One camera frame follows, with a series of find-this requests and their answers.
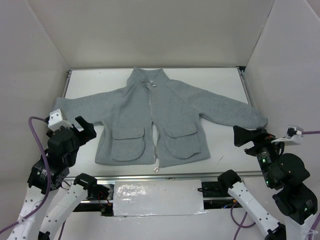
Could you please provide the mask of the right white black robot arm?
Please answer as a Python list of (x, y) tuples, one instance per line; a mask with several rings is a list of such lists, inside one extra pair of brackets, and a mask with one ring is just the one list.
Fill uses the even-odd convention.
[(276, 138), (264, 128), (248, 130), (234, 126), (233, 133), (236, 147), (253, 143), (253, 147), (244, 152), (256, 157), (266, 186), (277, 191), (272, 198), (283, 214), (284, 222), (281, 223), (266, 211), (231, 169), (217, 178), (218, 192), (233, 197), (266, 240), (314, 239), (320, 215), (317, 213), (316, 195), (304, 184), (310, 173), (300, 157), (284, 152), (286, 143), (299, 145), (305, 131), (297, 126), (289, 126), (284, 137)]

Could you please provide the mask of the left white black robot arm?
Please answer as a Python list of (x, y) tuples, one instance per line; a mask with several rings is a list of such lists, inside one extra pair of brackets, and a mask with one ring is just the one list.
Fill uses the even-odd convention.
[(59, 191), (62, 182), (76, 163), (79, 148), (96, 138), (93, 124), (77, 116), (75, 121), (82, 127), (79, 131), (74, 124), (63, 120), (60, 113), (53, 114), (42, 122), (50, 124), (57, 117), (55, 128), (49, 127), (47, 149), (44, 149), (28, 119), (31, 133), (40, 150), (40, 159), (31, 168), (27, 180), (27, 191), (18, 219), (1, 229), (11, 231), (10, 240), (52, 240), (73, 210), (86, 198), (91, 200), (98, 194), (97, 179), (86, 173), (79, 174), (65, 197), (48, 212), (48, 208)]

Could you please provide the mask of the grey zip-up fleece jacket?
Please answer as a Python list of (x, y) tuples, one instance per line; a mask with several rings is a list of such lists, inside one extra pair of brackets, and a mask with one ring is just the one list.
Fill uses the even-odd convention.
[(210, 158), (201, 119), (245, 129), (268, 120), (247, 103), (170, 79), (163, 69), (134, 68), (126, 85), (53, 105), (70, 122), (78, 116), (103, 126), (95, 162), (106, 166), (161, 168)]

